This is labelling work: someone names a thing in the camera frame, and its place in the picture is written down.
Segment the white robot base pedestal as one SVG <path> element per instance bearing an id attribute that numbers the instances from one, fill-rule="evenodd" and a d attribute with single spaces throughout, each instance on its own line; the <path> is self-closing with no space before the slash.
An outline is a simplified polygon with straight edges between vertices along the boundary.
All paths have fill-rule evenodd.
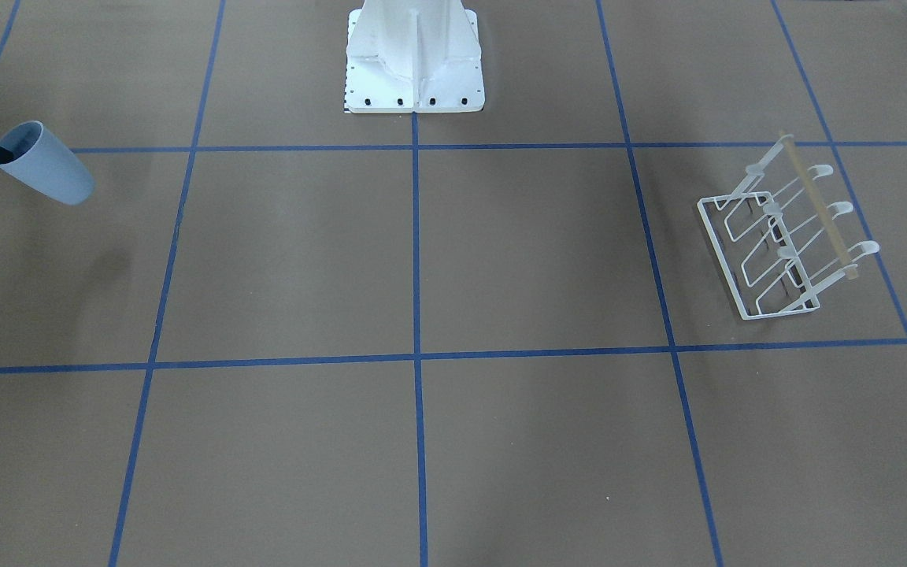
<path id="1" fill-rule="evenodd" d="M 479 18 L 461 1 L 365 1 L 346 18 L 343 110 L 475 113 L 486 106 Z"/>

